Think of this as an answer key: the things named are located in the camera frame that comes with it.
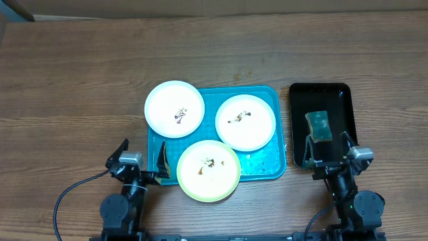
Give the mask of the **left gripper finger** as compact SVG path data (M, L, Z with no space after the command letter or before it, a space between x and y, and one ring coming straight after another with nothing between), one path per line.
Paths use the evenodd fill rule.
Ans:
M157 175L160 178L169 179L171 177L171 168L167 159L167 144L165 141L162 142L160 147L156 166L158 168Z
M115 152L113 152L113 154L111 154L111 156L107 158L106 164L114 164L118 162L121 154L124 151L128 150L128 146L129 146L129 140L128 139L123 140L119 148L117 148L117 150L115 150Z

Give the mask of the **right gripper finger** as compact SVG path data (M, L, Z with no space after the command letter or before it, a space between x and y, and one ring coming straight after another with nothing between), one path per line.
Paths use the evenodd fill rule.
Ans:
M347 156L348 152L354 147L357 146L357 142L348 134L347 131L344 131L340 134L342 141L343 155Z
M305 170L313 169L315 166L315 162L317 162L315 157L315 144L312 140L311 135L308 135L306 137L306 144L301 168Z

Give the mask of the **yellow green sponge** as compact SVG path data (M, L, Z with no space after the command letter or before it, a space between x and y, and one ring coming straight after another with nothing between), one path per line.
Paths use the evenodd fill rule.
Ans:
M328 142L332 140L332 132L328 122L326 110L308 112L305 114L308 123L310 137L315 143Z

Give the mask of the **light green plate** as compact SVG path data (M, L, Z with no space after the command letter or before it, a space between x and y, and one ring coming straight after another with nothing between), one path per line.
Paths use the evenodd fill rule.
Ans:
M218 202L234 192L241 177L236 152L226 144L204 140L186 148L177 164L181 189L199 202Z

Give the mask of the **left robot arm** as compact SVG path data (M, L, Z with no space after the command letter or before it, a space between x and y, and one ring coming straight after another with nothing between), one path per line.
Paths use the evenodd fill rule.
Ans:
M145 171L142 153L129 151L128 145L129 140L125 139L106 160L108 172L122 182L122 189L120 193L107 196L101 203L101 240L152 240L148 231L140 228L147 187L160 185L163 179L171 176L165 143L159 151L157 171Z

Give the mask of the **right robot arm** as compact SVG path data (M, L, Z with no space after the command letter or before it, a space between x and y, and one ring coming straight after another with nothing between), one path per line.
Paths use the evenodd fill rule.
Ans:
M365 171L374 159L373 151L361 147L344 131L340 134L344 155L339 161L313 161L312 179L323 180L333 202L319 211L296 240L385 240L377 232L382 226L385 199L376 192L358 190L354 177ZM310 233L312 224L326 212L335 209L338 223L324 231Z

